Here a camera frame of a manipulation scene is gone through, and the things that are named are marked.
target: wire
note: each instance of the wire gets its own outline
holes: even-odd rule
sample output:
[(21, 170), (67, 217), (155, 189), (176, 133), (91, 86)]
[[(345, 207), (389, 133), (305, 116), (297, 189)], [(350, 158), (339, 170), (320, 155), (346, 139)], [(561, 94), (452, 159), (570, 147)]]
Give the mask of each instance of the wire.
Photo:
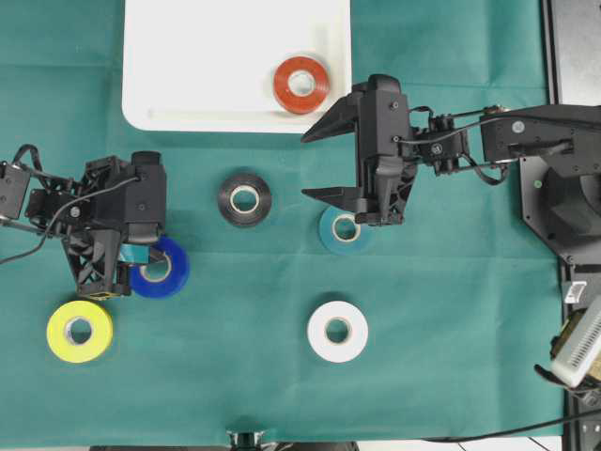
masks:
[(0, 259), (0, 265), (4, 265), (5, 263), (9, 263), (10, 261), (14, 261), (19, 258), (29, 257), (32, 254), (35, 254), (39, 249), (41, 249), (41, 247), (44, 245), (44, 242), (46, 242), (48, 237), (51, 235), (51, 229), (52, 229), (54, 223), (56, 222), (56, 220), (58, 219), (58, 217), (62, 214), (63, 211), (65, 211), (72, 205), (75, 205), (79, 202), (83, 202), (84, 200), (87, 200), (91, 197), (95, 197), (97, 195), (107, 194), (112, 191), (118, 190), (122, 186), (127, 185), (128, 183), (132, 183), (133, 181), (137, 181), (137, 180), (139, 180), (137, 177), (133, 177), (131, 179), (126, 179), (126, 180), (120, 181), (117, 185), (112, 186), (111, 188), (106, 188), (104, 190), (96, 191), (95, 193), (83, 195), (81, 197), (77, 197), (76, 199), (73, 199), (73, 200), (67, 202), (65, 205), (63, 205), (60, 209), (58, 209), (56, 211), (53, 218), (50, 220), (50, 223), (48, 223), (48, 225), (46, 226), (46, 230), (44, 231), (44, 234), (41, 237), (41, 240), (39, 241), (39, 243), (36, 247), (34, 247), (33, 249), (31, 249), (29, 251), (23, 252), (21, 254), (17, 254), (16, 256), (2, 258), (2, 259)]
[(431, 119), (432, 117), (434, 117), (434, 110), (432, 108), (430, 108), (429, 106), (416, 106), (415, 108), (411, 108), (409, 110), (410, 113), (425, 113), (427, 112), (428, 114), (428, 119)]
[(31, 162), (34, 164), (34, 167), (41, 171), (41, 161), (39, 160), (39, 151), (38, 148), (31, 144), (23, 144), (17, 153), (15, 154), (15, 158), (12, 159), (13, 164), (18, 164), (21, 162), (21, 158), (25, 155), (25, 153), (29, 152), (31, 155)]
[(483, 125), (489, 124), (491, 122), (497, 122), (499, 120), (503, 120), (506, 119), (507, 116), (505, 117), (491, 117), (489, 119), (484, 119), (484, 120), (480, 120), (478, 122), (472, 122), (471, 124), (468, 125), (464, 125), (463, 127), (459, 127), (458, 129), (453, 130), (452, 132), (448, 132), (445, 134), (442, 134), (436, 138), (432, 138), (432, 139), (424, 139), (424, 140), (406, 140), (406, 139), (401, 139), (399, 141), (400, 144), (407, 144), (409, 146), (419, 146), (419, 145), (426, 145), (426, 144), (436, 144), (439, 143), (440, 141), (444, 141), (445, 139), (449, 139), (452, 138), (453, 136), (455, 136), (456, 134), (460, 134), (466, 130), (469, 129), (473, 129), (475, 127), (481, 127)]
[(469, 168), (466, 169), (473, 169), (473, 171), (476, 173), (476, 175), (486, 184), (491, 185), (491, 186), (497, 186), (497, 185), (501, 185), (504, 181), (507, 180), (507, 177), (509, 176), (509, 165), (505, 164), (505, 163), (501, 163), (499, 164), (499, 169), (501, 171), (501, 177), (498, 179), (494, 179), (490, 176), (488, 176), (487, 174), (485, 174), (481, 168), (481, 166), (475, 162), (475, 160), (473, 158), (471, 158), (470, 155), (468, 155), (467, 153), (463, 153), (461, 154), (461, 156), (463, 158), (465, 158), (468, 163), (470, 164)]
[(529, 440), (531, 442), (534, 442), (536, 444), (538, 444), (541, 448), (543, 448), (545, 451), (551, 451), (550, 449), (548, 449), (546, 446), (544, 446), (542, 443), (538, 442), (537, 440), (533, 439), (532, 437), (529, 437)]
[(548, 428), (551, 426), (563, 425), (565, 423), (571, 423), (573, 421), (579, 420), (580, 418), (586, 418), (589, 416), (595, 416), (601, 413), (601, 409), (595, 409), (593, 411), (576, 413), (574, 415), (565, 416), (563, 418), (558, 418), (556, 420), (546, 421), (544, 423), (537, 423), (535, 425), (524, 426), (522, 428), (515, 429), (507, 429), (501, 430), (499, 432), (492, 432), (484, 435), (476, 435), (473, 437), (447, 437), (441, 439), (423, 439), (426, 442), (433, 443), (464, 443), (464, 442), (476, 442), (478, 440), (484, 439), (494, 439), (496, 437), (507, 437), (509, 435), (519, 434), (521, 432), (528, 432), (530, 430)]
[(497, 117), (490, 117), (488, 119), (483, 119), (478, 122), (472, 122), (471, 124), (465, 125), (463, 127), (459, 127), (458, 129), (455, 129), (451, 132), (442, 134), (441, 136), (438, 136), (438, 137), (432, 138), (432, 139), (424, 139), (422, 141), (401, 139), (399, 141), (399, 144), (407, 144), (409, 146), (436, 144), (436, 143), (439, 143), (440, 141), (444, 141), (445, 139), (451, 138), (451, 137), (455, 136), (456, 134), (460, 134), (469, 129), (473, 129), (475, 127), (481, 127), (483, 125), (490, 124), (492, 122), (498, 122), (500, 120), (505, 120), (505, 119), (536, 120), (537, 122), (541, 122), (544, 124), (553, 124), (553, 125), (560, 124), (565, 127), (587, 129), (587, 130), (591, 130), (593, 132), (601, 132), (601, 127), (591, 125), (588, 122), (582, 122), (582, 121), (577, 121), (577, 120), (549, 119), (548, 117), (537, 117), (537, 116), (503, 115), (503, 116), (497, 116)]

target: green fabric surface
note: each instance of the green fabric surface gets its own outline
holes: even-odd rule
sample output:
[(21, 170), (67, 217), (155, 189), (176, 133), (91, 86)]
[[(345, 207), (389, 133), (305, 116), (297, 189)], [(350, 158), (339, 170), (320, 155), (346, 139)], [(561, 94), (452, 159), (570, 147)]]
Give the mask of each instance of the green fabric surface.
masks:
[[(539, 18), (538, 0), (354, 0), (354, 81), (389, 73), (412, 106), (440, 113), (545, 103)], [(352, 136), (302, 146), (298, 135), (137, 131), (120, 108), (122, 39), (122, 0), (0, 2), (3, 158), (33, 143), (48, 172), (78, 178), (88, 160), (161, 151), (168, 233), (191, 278), (171, 299), (105, 303), (113, 346), (67, 365), (45, 339), (49, 316), (76, 299), (60, 243), (2, 267), (0, 446), (226, 443), (227, 429), (461, 436), (561, 416), (562, 392), (532, 370), (560, 326), (556, 261), (520, 221), (516, 167), (500, 187), (424, 167), (406, 223), (336, 257), (317, 235), (325, 205), (301, 189), (354, 184)], [(268, 219), (245, 230), (216, 205), (241, 169), (273, 192)], [(1, 232), (1, 257), (35, 242)], [(333, 300), (370, 327), (344, 365), (320, 360), (305, 335)]]

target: white tray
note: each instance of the white tray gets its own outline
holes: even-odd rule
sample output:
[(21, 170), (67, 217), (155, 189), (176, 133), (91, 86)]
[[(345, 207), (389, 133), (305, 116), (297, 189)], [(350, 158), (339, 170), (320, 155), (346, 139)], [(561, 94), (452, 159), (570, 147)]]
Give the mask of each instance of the white tray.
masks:
[[(296, 116), (273, 97), (273, 74), (308, 55), (330, 75), (317, 111)], [(125, 118), (182, 132), (308, 130), (351, 89), (350, 0), (127, 0)]]

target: blue tape roll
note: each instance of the blue tape roll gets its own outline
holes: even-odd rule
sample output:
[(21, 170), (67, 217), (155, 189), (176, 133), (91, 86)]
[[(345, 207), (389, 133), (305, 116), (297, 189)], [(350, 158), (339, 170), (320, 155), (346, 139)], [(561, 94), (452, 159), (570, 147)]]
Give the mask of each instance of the blue tape roll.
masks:
[(164, 253), (169, 259), (170, 269), (160, 281), (148, 280), (144, 277), (144, 269), (136, 266), (130, 269), (131, 289), (145, 298), (166, 298), (178, 293), (190, 276), (190, 260), (186, 252), (179, 245), (162, 236), (159, 242), (152, 246)]
[(355, 215), (336, 207), (328, 207), (319, 220), (319, 238), (326, 249), (333, 254), (352, 256), (365, 249), (371, 240), (372, 230), (369, 225), (355, 225), (355, 235), (349, 240), (344, 240), (335, 234), (335, 223), (343, 219), (348, 219), (354, 223)]

